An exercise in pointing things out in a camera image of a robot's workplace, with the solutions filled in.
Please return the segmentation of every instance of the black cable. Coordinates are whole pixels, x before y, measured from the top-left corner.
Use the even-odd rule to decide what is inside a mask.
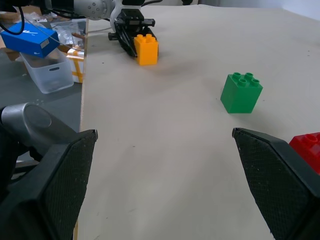
[[[149,4],[157,4],[157,3],[161,3],[163,0],[153,0],[153,1],[147,1],[145,2],[144,4],[142,4],[141,7],[144,7],[146,5],[149,5]]]
[[[57,11],[54,10],[50,10],[52,13],[58,15],[59,17],[65,18],[65,19],[85,19],[85,16],[67,16],[67,15],[63,15]]]
[[[22,8],[20,6],[18,6],[19,11],[20,11],[20,15],[21,15],[21,28],[20,31],[18,32],[14,32],[14,31],[10,31],[9,29],[7,29],[1,22],[0,22],[0,27],[5,30],[7,33],[12,34],[12,35],[20,35],[22,34],[22,32],[25,29],[25,16],[24,16],[24,12],[22,11]]]

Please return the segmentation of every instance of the lego brick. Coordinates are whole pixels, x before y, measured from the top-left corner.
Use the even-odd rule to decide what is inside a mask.
[[[320,174],[320,132],[295,136],[289,145]]]
[[[262,89],[252,73],[241,75],[235,72],[228,75],[220,100],[229,114],[250,114]]]
[[[138,55],[136,61],[140,66],[157,64],[159,43],[155,37],[151,34],[139,34],[134,38],[134,45]]]

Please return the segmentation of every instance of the yellow lego brick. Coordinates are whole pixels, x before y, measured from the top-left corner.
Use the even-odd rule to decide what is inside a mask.
[[[134,45],[138,55],[136,61],[140,66],[157,64],[159,43],[155,37],[139,34],[134,38]]]

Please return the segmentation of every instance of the gray floor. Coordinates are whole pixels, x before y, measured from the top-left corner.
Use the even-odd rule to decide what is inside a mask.
[[[21,103],[34,103],[78,132],[81,90],[82,85],[75,83],[67,89],[43,94],[34,84],[22,63],[11,62],[0,50],[0,108]]]

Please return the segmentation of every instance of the white table surface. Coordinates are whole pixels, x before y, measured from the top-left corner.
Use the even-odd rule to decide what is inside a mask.
[[[158,65],[141,67],[90,21],[82,129],[97,129],[79,240],[272,240],[232,138],[319,131],[320,23],[282,9],[147,6]],[[228,114],[227,75],[264,87]]]

